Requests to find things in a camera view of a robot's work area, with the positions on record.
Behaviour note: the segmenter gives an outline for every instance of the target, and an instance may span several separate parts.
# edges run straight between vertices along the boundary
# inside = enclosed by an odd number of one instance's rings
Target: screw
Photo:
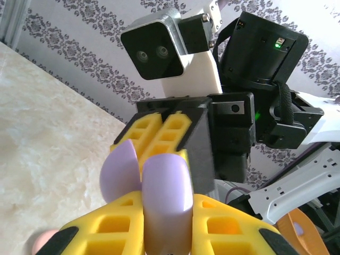
[[[215,42],[214,41],[210,41],[209,42],[209,48],[211,49],[211,48],[214,48],[214,46],[215,46]]]
[[[203,22],[209,22],[210,21],[210,16],[209,14],[205,13],[202,15],[202,20]]]

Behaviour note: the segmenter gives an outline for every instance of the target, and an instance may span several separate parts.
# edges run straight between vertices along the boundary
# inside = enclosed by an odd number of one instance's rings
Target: depth camera
[[[180,20],[179,11],[169,8],[134,21],[122,33],[125,50],[145,80],[181,76],[188,66]]]

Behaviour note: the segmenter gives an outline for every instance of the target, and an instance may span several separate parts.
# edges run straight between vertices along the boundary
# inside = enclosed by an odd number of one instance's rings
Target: green led light
[[[260,118],[261,114],[259,112],[255,113],[255,120],[257,121]]]

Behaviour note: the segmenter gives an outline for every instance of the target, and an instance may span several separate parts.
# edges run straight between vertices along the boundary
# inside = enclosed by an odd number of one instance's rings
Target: patterned wallpaper
[[[136,101],[164,94],[159,81],[139,77],[120,41],[121,32],[133,20],[151,12],[173,6],[185,13],[203,3],[207,1],[31,0],[15,50],[127,122],[135,113]],[[230,0],[222,10],[223,26],[242,10],[309,37],[308,49],[288,81],[292,89],[324,97],[340,95],[338,1]],[[273,150],[262,144],[254,147],[247,177],[249,187],[259,188],[305,149]]]
[[[0,0],[0,22],[2,20],[2,16],[4,14],[5,4],[7,0]]]

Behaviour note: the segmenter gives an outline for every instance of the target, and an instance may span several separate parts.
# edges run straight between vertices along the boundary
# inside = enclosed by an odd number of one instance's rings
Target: marble surface
[[[104,204],[100,168],[124,124],[0,45],[0,254]]]

